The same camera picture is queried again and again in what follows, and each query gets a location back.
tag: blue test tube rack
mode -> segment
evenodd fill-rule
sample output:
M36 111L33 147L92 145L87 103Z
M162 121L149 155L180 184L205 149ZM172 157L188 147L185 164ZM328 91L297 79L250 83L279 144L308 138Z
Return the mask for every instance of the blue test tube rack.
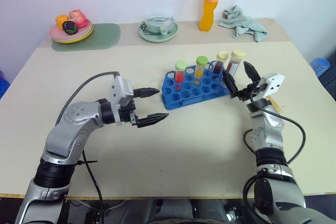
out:
M196 66L187 67L182 83L175 81L175 71L167 72L162 84L162 100L165 108L174 110L229 95L229 90L223 84L222 73L213 73L215 62L208 62L201 79L194 77Z

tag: test tube cap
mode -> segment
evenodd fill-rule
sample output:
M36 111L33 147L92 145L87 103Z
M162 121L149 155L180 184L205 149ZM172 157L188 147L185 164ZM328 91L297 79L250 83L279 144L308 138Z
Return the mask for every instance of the test tube cap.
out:
M225 61L229 58L229 53L227 51L219 51L217 54L217 60Z
M198 56L197 60L196 60L196 64L199 66L204 66L208 63L208 58L206 58L205 56Z
M175 69L177 71L184 71L186 68L187 68L187 63L185 63L185 61L183 60L179 60L175 64Z
M241 49L235 49L231 53L231 56L236 58L236 59L242 59L245 55L246 55L246 53Z

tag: light blue towel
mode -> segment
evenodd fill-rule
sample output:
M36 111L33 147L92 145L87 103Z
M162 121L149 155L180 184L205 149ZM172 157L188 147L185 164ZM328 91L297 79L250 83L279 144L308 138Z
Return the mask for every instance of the light blue towel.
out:
M267 36L264 27L253 18L243 15L243 10L236 5L231 10L224 10L227 18L219 21L219 25L225 28L234 28L232 37L238 38L241 34L252 34L256 42L260 42Z

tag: robotic arm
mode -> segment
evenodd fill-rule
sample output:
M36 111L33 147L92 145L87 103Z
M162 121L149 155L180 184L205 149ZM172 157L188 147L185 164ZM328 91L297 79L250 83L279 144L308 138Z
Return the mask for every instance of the robotic arm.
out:
M159 92L153 88L133 90L129 80L114 76L111 102L76 102L66 108L60 122L47 136L45 149L15 223L57 223L70 189L70 180L90 134L106 124L131 122L138 128L155 124L168 114L156 113L138 118L134 99Z
M267 216L275 224L335 224L335 221L323 214L306 208L303 194L285 159L281 136L283 121L276 116L276 110L266 99L279 89L285 77L272 73L260 78L250 63L245 61L244 67L252 83L242 90L238 90L233 77L223 71L231 97L238 97L247 105L253 125L251 149L256 156L257 175L246 183L243 196L246 198L248 188L255 182L255 207L259 212L256 214L259 219L260 214ZM254 211L247 199L245 204Z

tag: pink plate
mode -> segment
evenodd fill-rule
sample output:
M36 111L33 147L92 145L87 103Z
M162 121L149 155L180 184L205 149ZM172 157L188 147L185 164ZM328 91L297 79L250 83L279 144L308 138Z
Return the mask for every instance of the pink plate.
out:
M83 34L85 34L85 32L87 32L90 28L91 28L91 21L88 20L88 24L86 25L86 27L79 28L78 32L76 32L73 35L69 35L65 31L61 31L57 25L54 25L50 29L49 34L51 38L55 40L76 39L77 37L80 37Z

